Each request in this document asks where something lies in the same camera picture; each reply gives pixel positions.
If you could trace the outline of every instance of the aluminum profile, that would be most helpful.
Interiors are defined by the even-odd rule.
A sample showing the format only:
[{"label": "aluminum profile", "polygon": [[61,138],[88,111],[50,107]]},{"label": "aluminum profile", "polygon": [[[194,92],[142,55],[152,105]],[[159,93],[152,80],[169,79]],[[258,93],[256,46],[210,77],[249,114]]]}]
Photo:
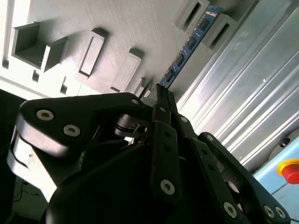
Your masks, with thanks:
[{"label": "aluminum profile", "polygon": [[259,2],[178,102],[251,171],[299,126],[298,21],[298,2]]}]

